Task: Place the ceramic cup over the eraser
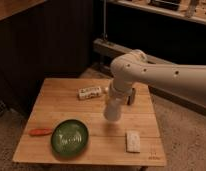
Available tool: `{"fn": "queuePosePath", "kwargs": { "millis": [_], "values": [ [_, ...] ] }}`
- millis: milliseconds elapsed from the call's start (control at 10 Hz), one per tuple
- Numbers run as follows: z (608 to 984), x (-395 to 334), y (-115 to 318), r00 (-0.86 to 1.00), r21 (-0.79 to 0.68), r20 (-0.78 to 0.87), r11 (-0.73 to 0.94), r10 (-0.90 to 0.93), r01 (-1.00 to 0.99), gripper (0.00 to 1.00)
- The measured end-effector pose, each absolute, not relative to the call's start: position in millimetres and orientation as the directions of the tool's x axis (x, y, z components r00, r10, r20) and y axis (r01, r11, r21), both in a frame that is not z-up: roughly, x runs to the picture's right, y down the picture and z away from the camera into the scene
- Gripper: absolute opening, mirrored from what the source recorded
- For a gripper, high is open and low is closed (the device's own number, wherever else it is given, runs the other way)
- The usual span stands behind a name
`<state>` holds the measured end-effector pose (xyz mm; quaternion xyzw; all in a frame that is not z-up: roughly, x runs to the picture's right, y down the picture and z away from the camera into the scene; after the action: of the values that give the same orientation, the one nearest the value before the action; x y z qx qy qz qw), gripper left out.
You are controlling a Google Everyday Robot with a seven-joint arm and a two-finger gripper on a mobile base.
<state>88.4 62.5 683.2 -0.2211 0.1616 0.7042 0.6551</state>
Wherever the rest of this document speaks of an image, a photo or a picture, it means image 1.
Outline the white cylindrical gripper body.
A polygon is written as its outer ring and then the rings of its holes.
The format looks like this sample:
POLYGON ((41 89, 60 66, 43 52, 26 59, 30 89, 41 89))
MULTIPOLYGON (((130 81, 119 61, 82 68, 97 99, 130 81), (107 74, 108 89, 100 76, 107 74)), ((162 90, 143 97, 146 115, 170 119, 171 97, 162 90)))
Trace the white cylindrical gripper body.
POLYGON ((121 118, 123 105, 133 103, 133 89, 126 92, 117 91, 113 87, 108 88, 107 99, 103 111, 104 117, 111 122, 116 122, 121 118))

